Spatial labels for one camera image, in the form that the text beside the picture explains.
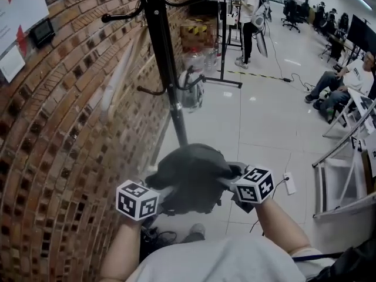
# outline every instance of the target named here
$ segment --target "poster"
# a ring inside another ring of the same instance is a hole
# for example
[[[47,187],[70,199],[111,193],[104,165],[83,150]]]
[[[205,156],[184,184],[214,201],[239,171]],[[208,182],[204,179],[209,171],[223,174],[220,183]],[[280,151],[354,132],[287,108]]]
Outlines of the poster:
[[[48,15],[45,0],[0,0],[0,55],[16,40],[20,26],[26,32]]]

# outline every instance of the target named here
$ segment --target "coat rack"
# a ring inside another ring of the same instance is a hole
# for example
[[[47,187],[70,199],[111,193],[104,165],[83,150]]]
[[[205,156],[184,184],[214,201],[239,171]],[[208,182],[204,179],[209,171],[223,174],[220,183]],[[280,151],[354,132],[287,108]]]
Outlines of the coat rack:
[[[204,79],[200,76],[189,87],[181,88],[177,78],[176,64],[173,54],[171,34],[169,29],[169,21],[167,18],[166,5],[173,7],[187,6],[206,0],[188,0],[183,3],[172,3],[168,0],[140,0],[138,9],[129,15],[109,15],[102,16],[102,22],[126,20],[134,18],[142,11],[145,11],[146,22],[149,27],[150,38],[154,48],[154,53],[159,69],[160,78],[162,80],[163,89],[160,92],[154,92],[141,86],[137,87],[138,91],[145,92],[150,95],[162,95],[167,91],[170,101],[170,113],[174,123],[177,138],[180,146],[188,144],[187,132],[184,124],[182,105],[177,100],[176,88],[187,90],[197,82]]]

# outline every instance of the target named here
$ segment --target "hazard tape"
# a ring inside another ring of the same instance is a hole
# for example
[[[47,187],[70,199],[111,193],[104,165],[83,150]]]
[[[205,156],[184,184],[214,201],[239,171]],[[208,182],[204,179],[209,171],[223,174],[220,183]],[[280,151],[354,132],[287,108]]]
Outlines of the hazard tape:
[[[254,74],[254,73],[248,73],[248,72],[238,72],[238,71],[230,71],[230,70],[226,70],[226,72],[235,73],[235,74],[242,74],[242,75],[261,76],[262,78],[271,78],[271,79],[283,80],[283,78],[275,78],[274,76],[267,76],[267,75]]]

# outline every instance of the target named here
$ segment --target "fiducial marker cube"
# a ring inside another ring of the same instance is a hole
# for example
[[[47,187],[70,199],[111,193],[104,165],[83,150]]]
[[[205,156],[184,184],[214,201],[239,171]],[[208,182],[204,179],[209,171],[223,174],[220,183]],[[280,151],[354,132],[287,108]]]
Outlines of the fiducial marker cube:
[[[273,192],[274,182],[271,170],[249,167],[248,171],[234,184],[239,200],[244,203],[261,204]]]
[[[157,213],[159,193],[131,180],[116,189],[116,210],[136,221]]]

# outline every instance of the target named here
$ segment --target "power strip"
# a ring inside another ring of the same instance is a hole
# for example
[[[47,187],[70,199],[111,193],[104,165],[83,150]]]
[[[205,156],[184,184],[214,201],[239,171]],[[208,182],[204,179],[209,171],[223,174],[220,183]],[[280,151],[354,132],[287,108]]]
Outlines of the power strip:
[[[288,178],[288,180],[285,181],[288,195],[294,194],[296,192],[296,187],[293,180],[293,174],[291,172],[286,172],[283,174],[283,178]]]

